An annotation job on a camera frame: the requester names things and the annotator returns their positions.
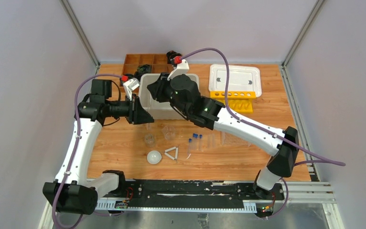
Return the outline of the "blue capped tube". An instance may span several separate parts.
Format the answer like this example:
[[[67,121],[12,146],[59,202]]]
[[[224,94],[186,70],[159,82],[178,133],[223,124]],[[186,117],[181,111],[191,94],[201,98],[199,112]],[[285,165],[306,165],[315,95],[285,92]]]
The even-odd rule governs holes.
[[[203,152],[203,135],[202,134],[199,134],[199,137],[198,137],[198,151],[199,151],[199,154],[201,154]]]
[[[193,142],[193,140],[191,138],[189,138],[189,140],[188,140],[188,146],[187,146],[187,155],[188,156],[191,155],[192,142]]]
[[[198,137],[199,135],[196,134],[196,133],[193,133],[193,138],[192,138],[192,147],[193,147],[193,150],[197,150],[197,147],[198,147]]]

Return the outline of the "clear test tube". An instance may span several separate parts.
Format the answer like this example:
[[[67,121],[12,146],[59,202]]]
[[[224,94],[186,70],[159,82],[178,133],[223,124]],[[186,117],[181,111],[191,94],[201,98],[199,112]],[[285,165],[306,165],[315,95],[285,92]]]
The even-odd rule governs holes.
[[[211,134],[208,134],[207,137],[206,137],[206,148],[207,149],[210,149],[211,143],[212,143]]]
[[[210,148],[211,149],[213,149],[213,148],[215,148],[216,147],[216,141],[215,141],[215,134],[214,133],[212,133],[212,134],[210,134]]]

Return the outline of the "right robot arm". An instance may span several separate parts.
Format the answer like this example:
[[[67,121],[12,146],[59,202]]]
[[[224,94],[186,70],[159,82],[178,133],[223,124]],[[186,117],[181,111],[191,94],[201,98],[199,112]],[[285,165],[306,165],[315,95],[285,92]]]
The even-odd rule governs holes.
[[[187,75],[171,80],[159,78],[147,86],[152,99],[169,105],[196,126],[229,133],[264,150],[270,159],[253,184],[254,195],[265,199],[276,182],[292,175],[298,155],[298,131],[274,128],[245,117],[223,103],[202,96],[198,85]]]

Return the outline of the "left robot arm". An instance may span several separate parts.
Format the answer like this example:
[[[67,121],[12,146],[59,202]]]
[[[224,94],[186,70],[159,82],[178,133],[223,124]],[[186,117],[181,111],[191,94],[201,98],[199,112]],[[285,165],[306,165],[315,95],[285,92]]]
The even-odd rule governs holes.
[[[94,79],[91,92],[76,104],[73,134],[64,162],[52,182],[46,182],[42,192],[54,212],[90,215],[97,201],[112,193],[115,197],[128,191],[125,175],[119,170],[105,170],[100,177],[88,181],[87,171],[96,139],[105,126],[105,119],[126,118],[132,125],[153,123],[154,118],[142,107],[133,93],[140,86],[137,79],[122,77],[125,100],[110,101],[111,80]]]

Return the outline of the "white plastic bin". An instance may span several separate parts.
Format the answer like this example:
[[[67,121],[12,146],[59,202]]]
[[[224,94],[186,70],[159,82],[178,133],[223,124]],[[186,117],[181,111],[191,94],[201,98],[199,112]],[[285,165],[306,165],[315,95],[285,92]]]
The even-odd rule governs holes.
[[[139,98],[142,107],[154,118],[154,120],[183,120],[179,110],[175,111],[170,102],[160,103],[152,98],[147,86],[156,82],[160,73],[144,74],[140,80]]]

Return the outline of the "black round lens part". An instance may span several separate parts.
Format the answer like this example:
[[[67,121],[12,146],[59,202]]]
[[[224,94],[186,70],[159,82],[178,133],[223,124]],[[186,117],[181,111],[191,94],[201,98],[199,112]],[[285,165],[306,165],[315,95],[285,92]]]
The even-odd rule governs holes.
[[[152,72],[152,66],[149,64],[140,65],[137,68],[137,74],[147,74]]]
[[[169,51],[166,53],[166,57],[167,57],[167,63],[168,64],[174,64],[174,59],[176,56],[181,56],[180,53],[175,52],[175,51]]]

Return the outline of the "wooden compartment tray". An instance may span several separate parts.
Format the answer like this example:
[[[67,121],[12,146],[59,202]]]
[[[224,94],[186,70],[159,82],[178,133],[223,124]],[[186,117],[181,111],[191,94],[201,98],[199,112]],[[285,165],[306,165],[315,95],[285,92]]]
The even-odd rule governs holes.
[[[127,54],[125,56],[122,75],[128,78],[141,79],[143,74],[137,74],[137,68],[140,65],[149,64],[152,66],[151,73],[169,73],[174,69],[174,65],[167,63],[166,53],[144,53]]]

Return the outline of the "small clear glass jar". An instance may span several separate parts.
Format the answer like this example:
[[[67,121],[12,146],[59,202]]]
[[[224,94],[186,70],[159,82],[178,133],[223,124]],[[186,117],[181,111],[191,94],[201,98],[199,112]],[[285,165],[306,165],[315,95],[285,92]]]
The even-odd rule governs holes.
[[[144,136],[144,142],[148,147],[154,147],[156,145],[155,137],[152,134],[145,135]]]

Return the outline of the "clear glass beaker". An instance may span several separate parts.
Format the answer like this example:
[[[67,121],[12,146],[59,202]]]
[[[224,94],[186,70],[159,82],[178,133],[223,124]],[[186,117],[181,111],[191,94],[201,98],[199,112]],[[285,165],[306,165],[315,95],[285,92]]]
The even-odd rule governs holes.
[[[174,140],[175,139],[175,128],[171,125],[166,125],[162,128],[162,133],[165,140]]]

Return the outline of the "white round dish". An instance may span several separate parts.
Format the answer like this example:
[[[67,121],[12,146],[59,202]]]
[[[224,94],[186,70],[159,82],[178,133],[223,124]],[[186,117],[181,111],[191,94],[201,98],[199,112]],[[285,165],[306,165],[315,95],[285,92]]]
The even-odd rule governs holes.
[[[152,165],[158,164],[162,159],[162,155],[159,151],[153,150],[147,154],[147,161]]]

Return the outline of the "white clay triangle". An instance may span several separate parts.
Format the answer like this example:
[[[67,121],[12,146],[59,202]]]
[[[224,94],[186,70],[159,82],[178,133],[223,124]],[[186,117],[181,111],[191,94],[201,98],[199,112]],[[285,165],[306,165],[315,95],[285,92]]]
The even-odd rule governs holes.
[[[166,149],[164,154],[172,160],[177,160],[178,155],[179,155],[179,147],[175,146],[175,147]]]

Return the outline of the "yellow test tube rack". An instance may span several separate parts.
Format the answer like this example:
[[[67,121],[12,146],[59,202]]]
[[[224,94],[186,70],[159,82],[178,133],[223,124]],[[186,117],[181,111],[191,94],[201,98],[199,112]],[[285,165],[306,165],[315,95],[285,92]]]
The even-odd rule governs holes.
[[[224,91],[210,91],[210,97],[223,104],[226,104]],[[229,107],[232,110],[241,114],[252,114],[254,112],[254,99],[256,99],[255,92],[228,91],[227,93],[227,101]]]

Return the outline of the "white bin lid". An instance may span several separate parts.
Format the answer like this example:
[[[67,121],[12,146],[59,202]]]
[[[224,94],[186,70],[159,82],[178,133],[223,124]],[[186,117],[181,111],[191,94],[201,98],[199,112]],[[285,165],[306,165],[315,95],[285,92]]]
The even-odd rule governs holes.
[[[254,92],[258,98],[262,95],[261,72],[256,67],[229,66],[229,86],[231,91]],[[212,64],[209,75],[209,91],[223,91],[226,84],[226,66]]]

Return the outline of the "clear acrylic tube rack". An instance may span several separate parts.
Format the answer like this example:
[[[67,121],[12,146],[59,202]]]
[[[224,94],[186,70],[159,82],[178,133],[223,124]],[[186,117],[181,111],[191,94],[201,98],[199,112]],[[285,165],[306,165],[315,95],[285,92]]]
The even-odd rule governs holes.
[[[223,146],[246,146],[249,147],[251,143],[236,137],[232,134],[221,132],[221,145]]]

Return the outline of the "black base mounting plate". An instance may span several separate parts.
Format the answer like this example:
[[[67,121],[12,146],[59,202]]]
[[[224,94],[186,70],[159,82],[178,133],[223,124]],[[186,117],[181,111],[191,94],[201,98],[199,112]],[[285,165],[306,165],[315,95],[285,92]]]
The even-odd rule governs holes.
[[[122,193],[99,199],[96,209],[253,213],[283,200],[279,183],[267,194],[257,194],[252,182],[130,179]]]

